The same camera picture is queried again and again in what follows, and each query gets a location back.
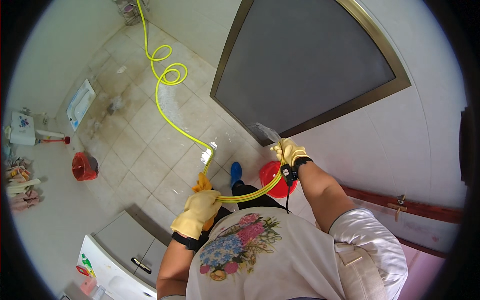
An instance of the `black cable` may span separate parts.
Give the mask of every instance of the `black cable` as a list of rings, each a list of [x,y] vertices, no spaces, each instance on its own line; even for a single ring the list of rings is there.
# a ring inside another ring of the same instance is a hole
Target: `black cable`
[[[288,214],[288,197],[290,196],[290,186],[288,187],[288,192],[287,192],[287,207],[285,208],[287,210],[287,214]]]

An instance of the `wire rack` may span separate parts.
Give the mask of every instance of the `wire rack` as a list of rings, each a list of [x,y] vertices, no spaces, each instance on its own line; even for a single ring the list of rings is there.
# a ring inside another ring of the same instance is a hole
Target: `wire rack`
[[[137,1],[135,0],[112,0],[118,6],[118,13],[125,18],[126,26],[133,26],[142,21],[140,12],[138,11]],[[142,6],[149,12],[150,3],[148,0],[140,0]]]

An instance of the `green detergent bottle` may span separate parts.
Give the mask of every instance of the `green detergent bottle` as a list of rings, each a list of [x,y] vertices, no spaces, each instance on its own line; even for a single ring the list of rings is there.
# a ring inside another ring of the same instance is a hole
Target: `green detergent bottle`
[[[88,258],[85,256],[85,254],[82,253],[82,263],[86,266],[88,272],[93,276],[96,277],[95,272],[93,271],[92,264],[88,260]]]

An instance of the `black pants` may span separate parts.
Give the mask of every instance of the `black pants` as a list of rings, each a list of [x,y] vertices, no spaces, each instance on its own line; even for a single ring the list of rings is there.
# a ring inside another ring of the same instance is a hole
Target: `black pants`
[[[242,196],[242,195],[250,194],[256,191],[258,191],[258,189],[252,185],[241,184],[233,187],[232,195]],[[260,206],[279,207],[279,208],[286,209],[283,205],[280,205],[277,201],[270,198],[270,196],[268,196],[267,194],[261,195],[260,197],[255,198],[253,200],[239,202],[237,204],[239,206],[239,209],[245,209],[250,207],[260,207]],[[224,208],[223,206],[218,210],[218,214],[216,215],[213,221],[212,227],[208,231],[202,231],[202,235],[198,239],[197,251],[208,241],[208,235],[212,231],[212,228],[215,226],[215,224],[217,224],[218,221],[220,221],[223,217],[228,216],[231,213],[232,213],[231,211]]]

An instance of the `garden hose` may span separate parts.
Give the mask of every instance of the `garden hose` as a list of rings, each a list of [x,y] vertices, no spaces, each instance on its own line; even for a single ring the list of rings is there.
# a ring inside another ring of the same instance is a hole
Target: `garden hose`
[[[199,143],[200,145],[206,147],[207,149],[209,149],[211,151],[211,155],[207,161],[207,163],[205,164],[205,168],[203,170],[203,173],[206,175],[207,171],[208,171],[208,167],[210,166],[210,162],[212,161],[212,158],[213,158],[213,155],[215,154],[215,151],[214,149],[200,141],[199,139],[196,139],[194,138],[193,136],[189,135],[188,133],[186,133],[185,131],[183,131],[181,128],[179,128],[177,125],[175,125],[172,121],[170,121],[167,116],[163,113],[162,111],[162,108],[160,107],[160,104],[158,102],[158,86],[160,85],[160,83],[163,83],[163,84],[166,84],[166,85],[176,85],[176,84],[180,84],[182,81],[185,80],[185,78],[187,77],[187,74],[188,74],[188,70],[187,70],[187,67],[182,64],[182,63],[173,63],[171,65],[169,65],[164,71],[163,73],[158,76],[158,74],[155,72],[155,68],[153,66],[153,62],[154,61],[161,61],[161,60],[164,60],[166,58],[168,58],[170,56],[170,54],[172,54],[172,47],[170,47],[169,45],[161,45],[160,47],[158,47],[152,54],[152,56],[150,56],[148,54],[148,47],[147,47],[147,30],[146,30],[146,26],[145,26],[145,18],[144,18],[144,13],[142,12],[142,7],[140,5],[140,2],[139,0],[137,0],[137,5],[138,5],[138,11],[140,12],[140,16],[142,17],[142,24],[144,26],[144,36],[145,36],[145,54],[147,55],[148,59],[150,60],[150,65],[152,67],[152,72],[153,74],[155,75],[155,77],[157,78],[157,82],[156,82],[156,87],[155,87],[155,103],[156,103],[156,107],[158,108],[158,111],[160,112],[160,114],[162,115],[162,117],[167,121],[168,124],[170,124],[173,128],[175,128],[178,132],[180,132],[181,134],[185,135],[186,137],[188,137],[189,139],[191,139],[192,141],[196,142],[196,143]],[[168,48],[169,49],[169,52],[168,54],[165,56],[165,57],[162,57],[162,58],[159,58],[159,59],[156,59],[154,58],[155,57],[155,54],[157,53],[157,51],[159,51],[160,49],[162,48]],[[185,74],[182,78],[181,77],[181,74],[180,74],[180,71],[177,70],[177,69],[173,69],[172,67],[173,66],[181,66],[185,69]],[[167,80],[166,78],[166,75],[167,73],[169,72],[176,72],[177,73],[177,79],[173,80],[173,81],[169,81]],[[284,164],[284,160],[282,158],[282,161],[280,162],[280,165],[283,165]],[[219,202],[223,202],[223,203],[237,203],[237,202],[245,202],[245,201],[249,201],[249,200],[253,200],[255,198],[258,198],[260,197],[261,195],[264,195],[265,193],[267,193],[269,190],[271,190],[279,181],[280,179],[282,178],[282,175],[280,173],[280,168],[278,169],[278,173],[274,176],[274,178],[272,179],[271,182],[269,182],[268,184],[266,184],[263,188],[259,189],[258,191],[255,191],[253,193],[250,193],[250,194],[246,194],[246,195],[242,195],[242,196],[232,196],[232,197],[229,197],[229,196],[218,196],[216,198],[217,201]]]

